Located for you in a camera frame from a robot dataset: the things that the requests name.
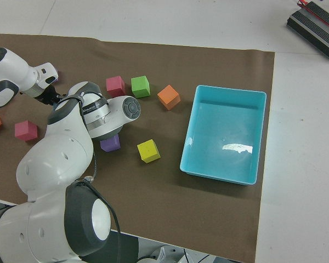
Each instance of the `yellow cube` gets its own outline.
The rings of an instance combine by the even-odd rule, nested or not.
[[[150,163],[154,160],[161,158],[160,153],[156,147],[156,144],[153,139],[143,142],[142,144],[137,145],[141,159],[145,163]]]

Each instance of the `brown mat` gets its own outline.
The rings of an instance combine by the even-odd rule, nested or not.
[[[88,38],[0,35],[0,47],[29,65],[51,62],[60,70],[58,92],[89,80],[105,91],[105,79],[147,75],[151,96],[139,99],[140,118],[120,132],[121,149],[103,152],[95,142],[98,177],[94,186],[116,209],[123,232],[243,262],[253,262],[259,219],[274,53],[156,44],[108,43]],[[171,84],[181,102],[167,111],[157,93]],[[241,186],[190,176],[179,170],[195,88],[199,84],[267,93],[257,183]],[[38,140],[14,137],[26,119],[44,136],[50,106],[18,95],[0,109],[0,199],[26,201],[16,166]],[[154,139],[161,159],[140,160],[137,144]],[[92,174],[90,166],[86,174]]]

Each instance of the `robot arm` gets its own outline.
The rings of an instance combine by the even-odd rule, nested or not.
[[[10,89],[13,85],[0,84],[0,107],[15,92],[29,95],[34,86],[43,89],[39,78],[30,78],[37,69],[9,50],[0,52],[0,66],[7,64],[1,67],[0,82],[16,86],[15,91]],[[25,67],[21,77],[11,75],[18,70],[15,65]],[[5,75],[7,67],[12,70]],[[139,117],[140,105],[130,96],[106,100],[92,82],[78,83],[64,98],[55,98],[59,101],[48,117],[45,137],[17,167],[16,179],[28,202],[0,217],[0,262],[81,262],[79,256],[99,250],[109,235],[111,220],[104,199],[91,185],[76,180],[92,160],[92,138],[104,140],[118,133]]]

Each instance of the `white table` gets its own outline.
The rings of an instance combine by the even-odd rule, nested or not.
[[[0,0],[0,33],[276,52],[256,262],[329,262],[329,60],[296,2]]]

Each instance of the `turquoise plastic bin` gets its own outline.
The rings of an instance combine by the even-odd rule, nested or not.
[[[266,93],[199,85],[180,170],[221,181],[257,180]]]

